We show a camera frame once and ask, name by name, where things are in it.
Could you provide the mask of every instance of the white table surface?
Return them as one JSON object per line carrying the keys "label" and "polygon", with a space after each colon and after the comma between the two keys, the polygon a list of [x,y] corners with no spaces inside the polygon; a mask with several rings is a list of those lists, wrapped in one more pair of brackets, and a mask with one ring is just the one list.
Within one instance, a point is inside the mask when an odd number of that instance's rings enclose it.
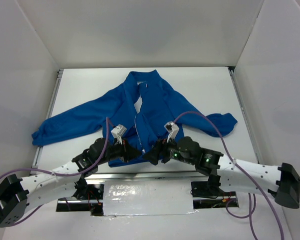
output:
{"label": "white table surface", "polygon": [[[226,137],[226,143],[233,156],[255,162],[252,144],[240,110],[240,106],[225,67],[154,68],[171,86],[183,94],[189,102],[204,114],[230,112],[238,120],[234,131]],[[153,68],[115,69],[66,69],[63,72],[53,114],[103,95],[125,80],[130,71],[151,71]],[[184,134],[191,136],[206,148],[223,151],[221,142],[203,132],[186,128]],[[84,137],[51,144],[43,148],[39,167],[52,169],[69,160],[87,148],[101,136],[101,131]],[[170,161],[166,165],[152,166],[149,163],[126,167],[109,168],[103,165],[99,173],[113,172],[160,172],[193,170],[185,164]],[[231,208],[233,213],[245,215],[248,212],[247,194],[238,193],[240,208]],[[275,218],[262,196],[257,198],[258,206],[253,214],[256,233],[261,240],[280,240]],[[274,203],[285,231],[285,239],[291,240],[282,208]],[[144,215],[118,217],[92,217],[88,212],[55,212],[56,201],[44,205],[26,222],[5,230],[3,240],[253,240],[248,219],[236,219],[224,208],[200,209],[186,215]]]}

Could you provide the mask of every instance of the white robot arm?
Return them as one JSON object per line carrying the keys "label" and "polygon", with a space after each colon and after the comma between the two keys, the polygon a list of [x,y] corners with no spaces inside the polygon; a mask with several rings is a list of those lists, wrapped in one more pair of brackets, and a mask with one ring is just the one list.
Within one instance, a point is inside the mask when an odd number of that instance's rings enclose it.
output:
{"label": "white robot arm", "polygon": [[[260,194],[260,190],[236,166],[238,164],[270,197],[275,199],[276,203],[287,208],[299,208],[300,176],[292,165],[284,163],[282,166],[268,166],[239,159],[232,162],[227,155],[202,148],[188,136],[175,142],[178,127],[171,122],[165,127],[169,132],[168,138],[158,140],[153,148],[142,156],[152,164],[158,164],[159,160],[163,163],[170,159],[178,160],[194,165],[198,172],[209,176],[208,186],[212,189],[226,193],[238,191]],[[119,125],[112,130],[117,141],[115,144],[108,143],[98,165],[117,158],[128,162],[141,155],[140,151],[121,138],[124,133],[122,128],[123,126]],[[81,199],[86,196],[91,189],[84,178],[97,172],[97,166],[84,174],[77,173],[87,169],[98,159],[104,144],[104,138],[97,139],[89,149],[72,161],[53,169],[52,174],[42,173],[22,178],[17,178],[14,174],[6,177],[0,184],[0,227],[12,225],[25,212],[52,200],[69,196]],[[61,177],[55,173],[70,175]]]}

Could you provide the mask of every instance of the white box enclosure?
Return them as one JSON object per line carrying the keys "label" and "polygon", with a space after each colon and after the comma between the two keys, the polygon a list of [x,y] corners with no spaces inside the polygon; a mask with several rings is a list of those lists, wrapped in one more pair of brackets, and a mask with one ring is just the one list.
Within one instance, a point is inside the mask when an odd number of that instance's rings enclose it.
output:
{"label": "white box enclosure", "polygon": [[[229,66],[231,75],[225,68]],[[80,78],[80,86],[86,89],[88,81],[102,74],[112,76],[109,85],[115,87],[126,75],[125,70],[115,69],[141,67],[161,69],[168,82],[184,90],[184,96],[202,111],[209,107],[226,111],[229,105],[237,110],[242,125],[228,138],[230,152],[232,147],[244,159],[266,165],[291,163],[300,174],[300,0],[0,0],[0,175],[31,167],[36,153],[31,133],[46,118],[60,69],[64,75],[59,78],[54,113],[93,97],[91,91],[86,99],[62,104],[60,99],[75,92],[71,86]],[[189,80],[191,67],[196,68]],[[101,68],[115,69],[109,75]],[[220,79],[228,82],[218,88]],[[218,92],[215,105],[203,98],[200,103],[199,91],[195,87],[194,94],[187,91],[186,82]],[[96,90],[96,98],[106,91]],[[196,134],[193,129],[185,132]],[[82,139],[91,140],[97,134],[101,132]],[[223,151],[219,139],[195,137]],[[67,153],[72,143],[78,148]],[[75,156],[83,145],[88,147],[79,139],[52,144],[42,152],[42,159],[48,159],[53,148],[60,149],[62,157]],[[55,159],[41,164],[44,169],[59,166]],[[113,174],[111,169],[104,172]],[[239,196],[243,211],[248,199]],[[55,206],[55,201],[45,205],[19,226],[0,228],[0,239],[253,239],[248,219],[233,219],[224,209],[186,217],[106,216],[102,225],[84,212],[56,213]],[[286,239],[300,240],[300,209],[276,208]],[[257,209],[253,218],[260,239],[280,239],[275,219],[260,196]]]}

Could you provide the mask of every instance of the blue jacket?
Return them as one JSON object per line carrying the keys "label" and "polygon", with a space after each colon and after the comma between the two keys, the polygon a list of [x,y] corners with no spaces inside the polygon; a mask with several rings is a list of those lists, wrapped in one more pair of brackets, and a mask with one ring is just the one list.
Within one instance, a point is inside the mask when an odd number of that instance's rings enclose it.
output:
{"label": "blue jacket", "polygon": [[[137,114],[134,103],[139,97],[142,97],[142,106]],[[156,70],[146,73],[132,71],[122,84],[102,97],[45,120],[39,130],[32,134],[33,145],[43,146],[77,138],[96,132],[101,127],[105,137],[105,118],[109,117],[114,125],[122,124],[127,128],[123,137],[127,138],[131,146],[147,152],[157,139],[168,136],[164,125],[185,111],[198,110],[180,93],[174,91]],[[215,113],[207,117],[223,136],[229,134],[237,123],[229,113]],[[218,137],[207,121],[200,116],[188,114],[178,120],[180,130],[176,141],[184,136],[181,124]],[[112,142],[113,136],[110,135],[109,139]],[[126,164],[141,162],[145,160],[138,157]],[[126,164],[119,159],[109,162],[110,167]]]}

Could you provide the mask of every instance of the jacket sleeve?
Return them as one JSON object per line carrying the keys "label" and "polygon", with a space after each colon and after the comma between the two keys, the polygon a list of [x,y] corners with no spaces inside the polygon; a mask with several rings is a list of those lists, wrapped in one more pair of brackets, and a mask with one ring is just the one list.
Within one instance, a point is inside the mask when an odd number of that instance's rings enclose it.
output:
{"label": "jacket sleeve", "polygon": [[[173,90],[173,88],[165,80],[162,80],[162,88],[165,92],[165,102],[169,106],[169,109],[174,118],[187,111],[200,112],[192,104],[190,104],[186,100],[186,98],[183,97],[179,92]],[[228,135],[234,129],[234,126],[237,123],[237,120],[230,113],[214,113],[206,117],[212,123],[214,123],[223,137]],[[182,116],[178,120],[178,123],[198,128],[212,137],[219,137],[214,128],[201,116],[195,114],[187,114]]]}
{"label": "jacket sleeve", "polygon": [[120,85],[98,99],[48,118],[32,134],[32,144],[44,146],[97,131],[105,118],[112,117],[121,106],[123,92],[123,86]]}

